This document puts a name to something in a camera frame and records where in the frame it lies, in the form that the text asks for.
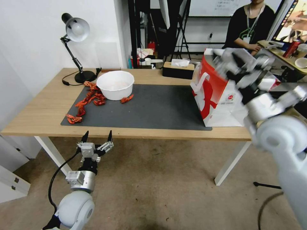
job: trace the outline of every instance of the gray desk mat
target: gray desk mat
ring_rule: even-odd
[[[75,104],[87,92],[88,87],[84,87],[67,113],[77,114]],[[212,130],[205,127],[190,86],[135,84],[132,93],[133,99],[125,104],[111,100],[101,106],[87,104],[83,121],[73,126]],[[65,117],[61,125],[71,124]]]

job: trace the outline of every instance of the table leg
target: table leg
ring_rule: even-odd
[[[54,146],[49,137],[35,136],[35,138],[41,144],[44,150],[48,153],[51,159],[56,163],[57,166],[60,167],[65,162],[64,158],[59,153],[59,151]],[[66,164],[61,168],[61,170],[64,175],[67,176],[68,172],[71,171],[71,168],[68,164]]]
[[[220,170],[216,178],[214,179],[216,186],[220,186],[225,178],[228,176],[230,171],[236,165],[236,163],[240,160],[241,156],[245,153],[245,151],[250,146],[251,142],[240,142],[236,147],[234,153],[224,164],[223,168]]]

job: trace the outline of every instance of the human hand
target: human hand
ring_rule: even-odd
[[[257,44],[248,44],[248,45],[246,46],[246,48],[247,48],[248,50],[253,50],[253,51],[258,52],[258,51],[261,49],[261,46],[259,46],[259,45],[257,45]]]

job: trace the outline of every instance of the lanyard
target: lanyard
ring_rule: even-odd
[[[261,8],[261,10],[260,10],[260,12],[259,12],[259,14],[258,14],[258,16],[257,16],[257,18],[256,18],[256,20],[254,22],[254,24],[252,25],[251,28],[249,28],[250,5],[248,5],[248,9],[247,9],[247,29],[248,29],[247,37],[250,36],[249,33],[253,31],[254,27],[256,27],[257,21],[258,21],[258,19],[260,17],[260,14],[264,11],[264,8],[265,8],[265,4],[263,4],[263,6],[262,6],[262,8]]]

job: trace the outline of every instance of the lamp arm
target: lamp arm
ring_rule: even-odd
[[[72,52],[70,51],[70,49],[69,49],[69,47],[68,47],[68,45],[67,45],[67,43],[70,41],[70,39],[68,39],[68,38],[66,38],[66,37],[67,37],[67,34],[66,34],[64,37],[60,38],[60,39],[61,39],[61,41],[64,43],[64,45],[65,45],[65,47],[66,47],[68,53],[70,54],[71,58],[73,59],[74,63],[76,64],[76,66],[78,67],[79,72],[80,72],[80,73],[83,73],[83,70],[82,70],[83,66],[82,66],[82,64],[79,62],[79,60],[73,56]]]

